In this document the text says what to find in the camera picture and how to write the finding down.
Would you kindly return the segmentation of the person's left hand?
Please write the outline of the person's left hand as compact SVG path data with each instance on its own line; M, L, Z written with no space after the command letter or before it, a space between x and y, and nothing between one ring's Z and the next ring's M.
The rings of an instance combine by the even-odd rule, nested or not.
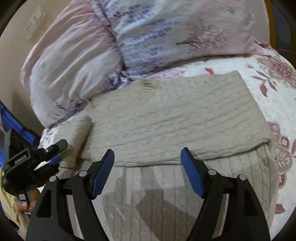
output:
M14 208L17 213L33 212L41 193L38 189L33 189L30 194L32 198L31 202L20 200L15 201Z

